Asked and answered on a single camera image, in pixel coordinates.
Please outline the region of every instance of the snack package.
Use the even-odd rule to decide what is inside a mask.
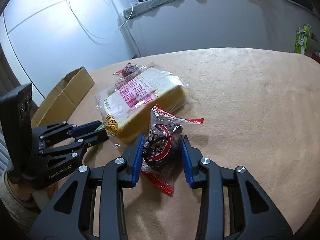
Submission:
[[[179,77],[151,63],[119,80],[98,95],[97,105],[115,145],[130,144],[146,133],[150,109],[159,105],[174,111],[185,104],[188,90]]]
[[[311,37],[312,37],[311,26],[309,24],[304,24],[302,28],[299,28],[297,30],[294,52],[304,55],[306,53],[308,38],[311,38]]]
[[[173,193],[172,171],[181,159],[182,141],[203,124],[204,119],[182,119],[162,110],[151,108],[149,135],[143,146],[141,172],[164,192]]]
[[[118,76],[120,79],[122,79],[122,78],[129,76],[130,74],[132,74],[136,71],[140,71],[144,67],[145,66],[143,66],[143,65],[131,64],[130,62],[128,62],[127,65],[123,69],[113,73],[113,75]]]

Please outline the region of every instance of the sleeve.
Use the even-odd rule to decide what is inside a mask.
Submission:
[[[40,210],[33,199],[31,201],[22,201],[14,195],[9,186],[6,171],[0,178],[0,198],[18,226],[28,233]]]

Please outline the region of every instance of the green package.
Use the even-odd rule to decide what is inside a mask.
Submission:
[[[311,26],[309,24],[304,24],[302,28],[297,30],[296,34],[296,44],[294,47],[294,52],[299,54],[305,54],[308,38],[311,36]]]

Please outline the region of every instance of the packaged bread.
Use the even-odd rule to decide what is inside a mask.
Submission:
[[[153,106],[173,111],[184,104],[186,91],[179,77],[149,67],[120,80],[97,98],[106,130],[129,143],[148,128]]]

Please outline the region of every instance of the red plastic wrapper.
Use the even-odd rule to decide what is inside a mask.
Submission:
[[[143,67],[144,66],[142,66],[142,65],[131,64],[130,62],[128,62],[127,65],[123,69],[113,73],[113,75],[118,76],[119,78],[122,79],[122,78],[125,78],[126,76],[129,76],[130,74],[132,74],[136,71],[140,71]]]
[[[182,119],[151,108],[149,135],[143,146],[141,172],[157,187],[173,193],[172,171],[181,159],[182,141],[186,134],[203,124],[204,119]]]

